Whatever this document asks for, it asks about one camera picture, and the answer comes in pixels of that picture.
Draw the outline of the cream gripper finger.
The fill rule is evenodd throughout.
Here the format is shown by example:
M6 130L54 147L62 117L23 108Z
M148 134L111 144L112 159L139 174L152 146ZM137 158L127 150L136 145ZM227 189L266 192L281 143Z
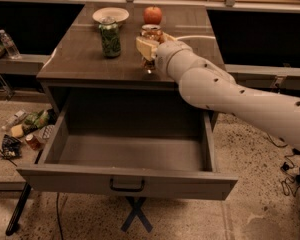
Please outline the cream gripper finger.
M148 61L155 59L156 51L160 43L158 41L146 39L142 36L136 38L136 48Z
M164 42L166 41L176 41L176 38L163 32L163 38L164 38Z

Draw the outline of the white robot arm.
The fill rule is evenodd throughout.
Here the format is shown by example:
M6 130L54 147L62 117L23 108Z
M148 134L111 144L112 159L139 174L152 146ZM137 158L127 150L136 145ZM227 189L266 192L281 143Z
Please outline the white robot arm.
M226 71L174 38L160 43L138 36L136 47L177 83L188 104L232 114L300 151L300 97L241 86Z

